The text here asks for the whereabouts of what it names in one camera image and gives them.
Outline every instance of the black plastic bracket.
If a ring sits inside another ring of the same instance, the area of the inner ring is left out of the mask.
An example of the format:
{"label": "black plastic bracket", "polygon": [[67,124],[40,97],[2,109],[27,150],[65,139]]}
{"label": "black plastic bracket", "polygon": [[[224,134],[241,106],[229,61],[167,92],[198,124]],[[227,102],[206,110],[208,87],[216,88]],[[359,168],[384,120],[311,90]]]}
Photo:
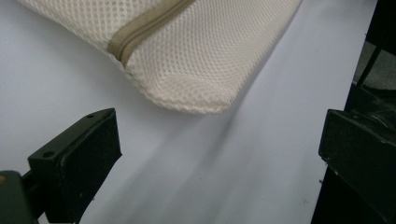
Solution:
{"label": "black plastic bracket", "polygon": [[346,111],[329,110],[319,155],[384,220],[396,223],[396,97],[352,86]]}
{"label": "black plastic bracket", "polygon": [[82,118],[33,153],[23,177],[0,172],[0,223],[36,223],[43,212],[50,223],[79,223],[120,156],[115,110]]}

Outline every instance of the screw hole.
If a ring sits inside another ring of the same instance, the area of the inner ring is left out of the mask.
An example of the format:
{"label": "screw hole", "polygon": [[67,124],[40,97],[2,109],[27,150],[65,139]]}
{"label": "screw hole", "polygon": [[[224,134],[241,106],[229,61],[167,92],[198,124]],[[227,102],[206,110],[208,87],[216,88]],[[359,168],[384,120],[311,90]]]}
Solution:
{"label": "screw hole", "polygon": [[53,155],[55,155],[55,152],[49,151],[49,152],[44,153],[44,154],[43,154],[43,157],[44,157],[44,158],[48,158],[48,157],[51,157],[51,156],[53,156]]}

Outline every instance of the white mesh fabric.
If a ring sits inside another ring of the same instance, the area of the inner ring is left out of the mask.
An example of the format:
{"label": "white mesh fabric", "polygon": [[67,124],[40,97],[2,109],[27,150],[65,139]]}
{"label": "white mesh fabric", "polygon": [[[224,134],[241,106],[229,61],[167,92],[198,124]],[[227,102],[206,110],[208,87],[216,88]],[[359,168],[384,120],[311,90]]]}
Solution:
{"label": "white mesh fabric", "polygon": [[[106,51],[123,25],[163,0],[19,1]],[[222,112],[301,1],[196,0],[140,44],[122,70],[157,105]]]}
{"label": "white mesh fabric", "polygon": [[127,22],[163,0],[18,0],[36,12],[106,50],[110,38]]}
{"label": "white mesh fabric", "polygon": [[197,0],[143,42],[126,71],[171,109],[219,113],[274,47],[300,0]]}

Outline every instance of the zipper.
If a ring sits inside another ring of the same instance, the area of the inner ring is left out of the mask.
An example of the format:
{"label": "zipper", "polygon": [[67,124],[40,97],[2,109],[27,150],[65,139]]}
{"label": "zipper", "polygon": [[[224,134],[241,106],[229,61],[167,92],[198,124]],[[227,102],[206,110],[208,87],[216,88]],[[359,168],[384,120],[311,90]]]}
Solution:
{"label": "zipper", "polygon": [[149,12],[128,22],[111,38],[107,51],[113,54],[123,66],[132,51],[144,39],[172,20],[193,0],[166,0]]}

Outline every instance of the white surface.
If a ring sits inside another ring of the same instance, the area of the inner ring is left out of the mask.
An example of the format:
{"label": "white surface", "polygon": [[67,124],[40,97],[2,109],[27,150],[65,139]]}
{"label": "white surface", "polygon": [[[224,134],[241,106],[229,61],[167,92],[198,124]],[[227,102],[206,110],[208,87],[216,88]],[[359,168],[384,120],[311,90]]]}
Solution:
{"label": "white surface", "polygon": [[58,133],[115,107],[123,156],[82,224],[310,223],[326,110],[345,104],[374,8],[304,0],[246,95],[197,117],[153,105],[97,49],[3,0],[0,170],[27,172]]}

